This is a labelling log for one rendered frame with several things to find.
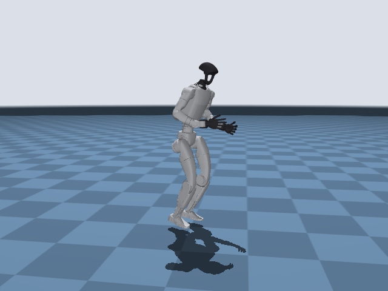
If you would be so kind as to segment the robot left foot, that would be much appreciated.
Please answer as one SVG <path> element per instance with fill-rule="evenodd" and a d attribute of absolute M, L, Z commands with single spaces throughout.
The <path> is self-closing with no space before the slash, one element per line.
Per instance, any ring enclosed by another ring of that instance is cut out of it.
<path fill-rule="evenodd" d="M 188 211 L 187 211 L 188 212 Z M 203 217 L 197 215 L 194 211 L 191 211 L 190 213 L 187 213 L 186 210 L 184 210 L 181 214 L 181 217 L 189 218 L 196 221 L 203 221 Z"/>

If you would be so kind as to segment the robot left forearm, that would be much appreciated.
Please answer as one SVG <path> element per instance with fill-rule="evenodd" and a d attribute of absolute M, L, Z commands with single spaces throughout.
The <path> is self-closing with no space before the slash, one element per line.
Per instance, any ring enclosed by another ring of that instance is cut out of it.
<path fill-rule="evenodd" d="M 211 112 L 210 112 L 211 113 Z M 212 119 L 214 116 L 211 114 L 211 115 L 209 115 L 208 117 L 207 117 L 207 120 L 209 120 L 209 119 Z M 223 125 L 223 124 L 222 124 Z M 221 127 L 221 126 L 217 126 L 217 127 Z"/>

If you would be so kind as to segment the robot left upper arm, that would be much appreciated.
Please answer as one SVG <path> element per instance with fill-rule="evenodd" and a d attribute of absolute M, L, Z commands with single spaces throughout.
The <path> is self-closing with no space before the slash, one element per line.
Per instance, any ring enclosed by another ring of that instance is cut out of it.
<path fill-rule="evenodd" d="M 204 113 L 203 113 L 203 115 L 202 115 L 202 118 L 203 118 L 203 119 L 206 119 L 209 115 L 211 115 L 211 113 L 210 113 L 210 111 L 209 111 L 209 108 L 210 108 L 210 106 L 211 106 L 212 99 L 213 99 L 214 96 L 215 96 L 215 92 L 211 90 L 211 93 L 212 93 L 212 94 L 211 94 L 211 97 L 210 97 L 210 101 L 209 101 L 209 103 L 208 103 L 208 105 L 207 105 L 207 107 L 206 107 L 206 109 L 205 109 L 205 111 L 204 111 Z"/>

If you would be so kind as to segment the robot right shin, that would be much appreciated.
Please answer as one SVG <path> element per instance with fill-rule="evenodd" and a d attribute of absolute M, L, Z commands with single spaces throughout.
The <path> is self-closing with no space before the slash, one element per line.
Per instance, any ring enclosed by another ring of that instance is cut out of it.
<path fill-rule="evenodd" d="M 183 182 L 181 190 L 179 191 L 179 194 L 178 194 L 177 205 L 176 205 L 175 212 L 173 214 L 174 218 L 177 218 L 182 214 L 184 209 L 187 207 L 187 205 L 191 201 L 193 195 L 195 194 L 196 188 L 193 189 L 193 191 L 191 191 L 191 188 L 192 188 L 192 186 L 189 184 L 188 181 Z M 176 217 L 176 215 L 177 215 L 177 217 Z"/>

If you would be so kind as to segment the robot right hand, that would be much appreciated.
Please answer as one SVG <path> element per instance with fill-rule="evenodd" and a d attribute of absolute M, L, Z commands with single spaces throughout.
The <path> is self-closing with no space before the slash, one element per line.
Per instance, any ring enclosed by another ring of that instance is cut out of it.
<path fill-rule="evenodd" d="M 206 122 L 206 126 L 205 127 L 200 127 L 200 128 L 207 128 L 207 127 L 210 127 L 211 129 L 222 129 L 222 130 L 225 130 L 225 128 L 222 128 L 222 126 L 226 126 L 226 125 L 222 125 L 222 123 L 227 123 L 227 122 L 218 122 L 218 121 L 222 121 L 222 120 L 226 120 L 225 118 L 223 119 L 216 119 L 217 117 L 219 117 L 221 115 L 216 115 L 214 116 L 212 119 L 202 119 L 202 120 L 199 120 L 199 121 L 205 121 Z M 217 126 L 221 126 L 221 127 L 217 127 Z"/>

